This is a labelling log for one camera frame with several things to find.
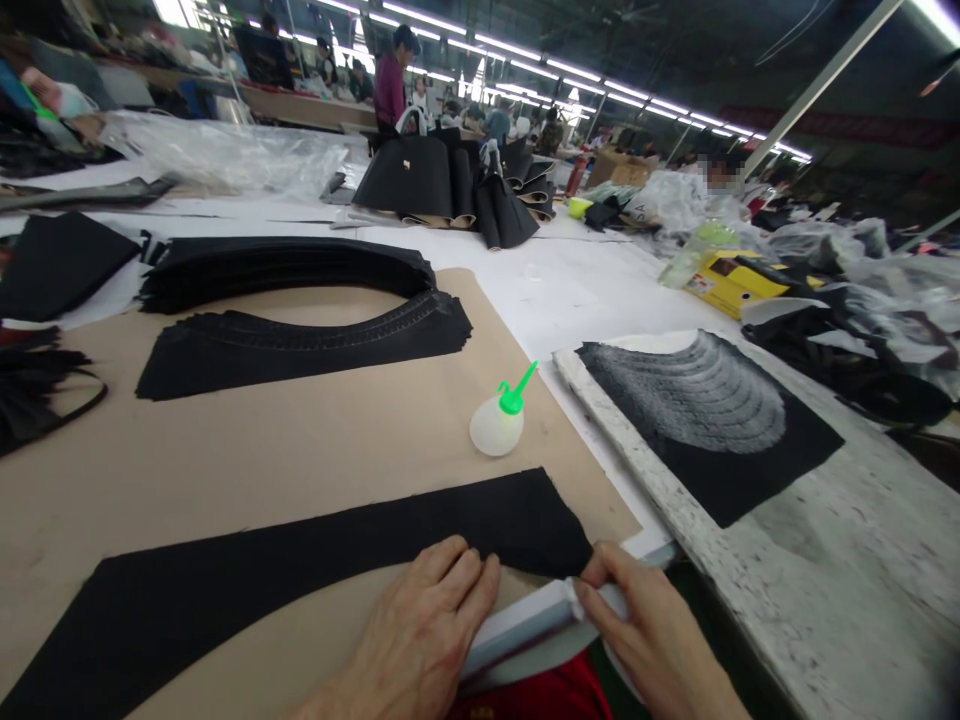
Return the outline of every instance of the brown paper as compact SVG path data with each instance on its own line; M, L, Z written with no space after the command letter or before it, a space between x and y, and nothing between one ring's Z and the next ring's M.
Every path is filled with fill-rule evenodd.
M437 273L474 326L460 353L236 388L169 402L134 397L153 343L177 317L128 313L66 333L110 395L0 460L0 694L13 686L104 557L499 477L543 466L587 536L639 525L549 390L534 377L525 427L503 458L470 441L473 412L528 360L467 270ZM205 306L307 325L360 322L400 298L304 288ZM309 548L319 558L341 548ZM398 568L324 588L210 653L130 717L266 718L349 656ZM533 579L504 573L499 605Z

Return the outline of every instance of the stack of leather pieces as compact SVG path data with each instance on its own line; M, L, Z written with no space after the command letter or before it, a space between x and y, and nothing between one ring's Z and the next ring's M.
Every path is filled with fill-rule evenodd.
M340 238L175 239L144 283L143 310L180 313L238 295L329 285L374 288L407 302L342 327L229 310L191 315L160 333L137 397L173 400L446 355L462 350L473 329L419 252Z

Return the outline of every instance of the red fabric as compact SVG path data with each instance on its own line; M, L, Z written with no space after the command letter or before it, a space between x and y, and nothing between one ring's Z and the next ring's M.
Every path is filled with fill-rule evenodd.
M447 720L613 720L587 650L553 670L458 701Z

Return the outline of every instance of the glue bottle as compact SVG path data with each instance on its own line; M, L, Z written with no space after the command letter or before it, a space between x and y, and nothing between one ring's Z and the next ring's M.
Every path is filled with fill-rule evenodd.
M534 361L516 388L511 390L508 383L500 383L497 394L477 408L470 421L470 439L477 450L500 457L517 446L523 432L523 390L536 369Z

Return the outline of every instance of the black fabric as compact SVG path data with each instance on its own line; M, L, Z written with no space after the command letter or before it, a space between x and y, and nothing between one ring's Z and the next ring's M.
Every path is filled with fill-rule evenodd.
M304 327L228 311L165 328L137 397L173 400L215 390L449 355L472 330L460 300L428 290L396 310L346 327Z
M39 440L92 410L107 395L107 386L81 366L90 359L59 348L59 331L48 328L13 345L0 345L0 457ZM57 386L71 374L100 383L82 405L58 415L50 406Z
M174 314L267 290L359 285L412 298L437 286L416 250L343 238L175 238L141 291L144 312Z
M373 156L353 202L409 215L452 218L450 159L438 138L404 135L388 140Z
M86 302L140 246L81 215L27 220L0 282L0 317L55 320Z
M673 354L634 352L599 343L584 343L577 354L620 412L721 528L785 490L844 444L833 428L775 378L712 333L701 330L690 347ZM720 375L714 368L721 359L752 366L751 372L733 379ZM669 379L668 392L651 392L649 378L654 376ZM684 382L674 382L674 378ZM757 383L757 378L775 387L785 413L785 432L765 449L707 450L679 442L658 426L655 403L668 407L674 417L682 414L698 435L722 431L724 424L736 421L737 414L756 399L745 388L746 383ZM729 392L711 394L721 384L729 384ZM744 400L744 396L740 405L723 402Z
M0 720L121 720L191 664L285 605L413 560L461 534L552 578L591 547L543 468L100 562L0 705Z

